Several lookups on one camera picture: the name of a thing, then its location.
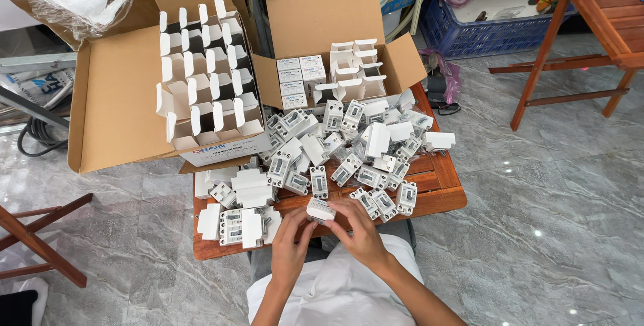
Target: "person's right hand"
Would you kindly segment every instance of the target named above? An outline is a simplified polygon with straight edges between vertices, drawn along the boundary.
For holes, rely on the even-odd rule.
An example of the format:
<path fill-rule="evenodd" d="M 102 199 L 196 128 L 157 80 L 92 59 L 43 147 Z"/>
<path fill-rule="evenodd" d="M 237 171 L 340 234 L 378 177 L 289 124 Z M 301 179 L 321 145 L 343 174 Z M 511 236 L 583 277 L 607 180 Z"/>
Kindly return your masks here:
<path fill-rule="evenodd" d="M 360 263 L 375 272 L 376 268 L 385 265 L 391 257 L 382 244 L 382 238 L 375 228 L 374 221 L 367 214 L 365 207 L 356 199 L 331 200 L 326 203 L 335 211 L 346 216 L 353 228 L 354 234 L 347 233 L 342 225 L 327 220 L 327 226 L 340 239 L 345 248 Z"/>

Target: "marble floor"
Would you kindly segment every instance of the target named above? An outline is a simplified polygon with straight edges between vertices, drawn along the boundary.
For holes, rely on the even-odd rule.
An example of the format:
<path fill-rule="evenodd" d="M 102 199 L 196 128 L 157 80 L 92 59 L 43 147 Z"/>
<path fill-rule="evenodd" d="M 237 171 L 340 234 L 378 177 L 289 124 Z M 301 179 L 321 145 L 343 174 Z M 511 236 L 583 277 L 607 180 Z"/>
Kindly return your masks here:
<path fill-rule="evenodd" d="M 422 37 L 415 41 L 423 48 Z M 592 35 L 559 37 L 559 57 L 597 53 Z M 463 110 L 438 118 L 468 206 L 414 218 L 425 284 L 470 325 L 644 325 L 644 76 L 611 118 L 607 99 L 529 108 L 509 122 L 527 74 L 486 68 L 536 53 L 459 60 Z M 613 67 L 544 73 L 535 97 L 614 88 Z M 78 175 L 65 155 L 25 158 L 0 137 L 0 201 L 11 212 L 95 200 L 40 232 L 88 277 L 57 272 L 44 325 L 246 325 L 246 255 L 192 254 L 191 178 L 178 159 Z M 14 245 L 0 271 L 36 264 Z M 17 281 L 0 281 L 0 294 Z"/>

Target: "blue basket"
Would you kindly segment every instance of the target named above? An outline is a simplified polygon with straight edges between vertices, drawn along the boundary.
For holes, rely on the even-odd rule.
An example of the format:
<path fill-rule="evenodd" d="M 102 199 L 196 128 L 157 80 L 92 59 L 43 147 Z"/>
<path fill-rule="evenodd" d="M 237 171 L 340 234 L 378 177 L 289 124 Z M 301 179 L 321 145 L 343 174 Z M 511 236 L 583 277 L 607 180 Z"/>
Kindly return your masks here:
<path fill-rule="evenodd" d="M 564 20 L 577 11 L 570 4 Z M 421 8 L 421 32 L 427 45 L 445 59 L 463 59 L 531 51 L 539 47 L 552 14 L 534 17 L 461 23 L 449 5 L 425 0 Z"/>

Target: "white shirt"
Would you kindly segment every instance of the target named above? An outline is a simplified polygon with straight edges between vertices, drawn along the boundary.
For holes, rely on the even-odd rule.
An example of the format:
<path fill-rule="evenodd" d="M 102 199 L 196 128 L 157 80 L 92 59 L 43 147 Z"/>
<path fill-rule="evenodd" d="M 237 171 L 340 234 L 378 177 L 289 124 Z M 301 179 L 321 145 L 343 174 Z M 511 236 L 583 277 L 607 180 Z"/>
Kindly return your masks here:
<path fill-rule="evenodd" d="M 381 234 L 384 247 L 421 283 L 414 252 L 405 240 Z M 253 322 L 271 275 L 246 291 Z M 305 263 L 280 325 L 416 325 L 400 298 L 378 276 L 338 244 L 326 260 Z"/>

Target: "wooden chair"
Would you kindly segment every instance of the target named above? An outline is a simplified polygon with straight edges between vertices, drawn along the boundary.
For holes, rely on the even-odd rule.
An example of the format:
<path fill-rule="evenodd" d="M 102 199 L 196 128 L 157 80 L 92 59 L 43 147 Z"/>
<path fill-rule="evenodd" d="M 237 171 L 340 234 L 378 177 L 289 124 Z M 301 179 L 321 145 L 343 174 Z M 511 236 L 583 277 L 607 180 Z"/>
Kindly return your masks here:
<path fill-rule="evenodd" d="M 16 214 L 11 214 L 0 206 L 0 227 L 5 228 L 9 232 L 8 236 L 0 239 L 0 252 L 21 241 L 47 262 L 45 264 L 30 265 L 29 267 L 0 272 L 0 280 L 56 269 L 78 287 L 85 288 L 87 285 L 87 277 L 40 239 L 36 235 L 36 232 L 91 202 L 93 196 L 94 194 L 92 193 L 85 194 L 64 207 L 50 207 Z M 47 215 L 36 219 L 28 225 L 24 225 L 18 220 L 18 218 L 43 214 Z"/>
<path fill-rule="evenodd" d="M 547 59 L 554 38 L 559 30 L 568 4 L 572 1 L 579 13 L 591 27 L 608 55 L 583 55 L 568 58 Z M 578 93 L 575 95 L 531 99 L 536 82 L 542 71 L 575 69 L 615 65 L 626 71 L 615 90 Z M 536 61 L 511 64 L 508 67 L 489 68 L 490 73 L 530 72 L 526 87 L 512 119 L 513 131 L 519 128 L 526 108 L 562 102 L 610 97 L 603 110 L 610 117 L 622 99 L 629 92 L 629 84 L 644 68 L 644 3 L 640 0 L 559 0 L 552 21 L 536 56 Z"/>

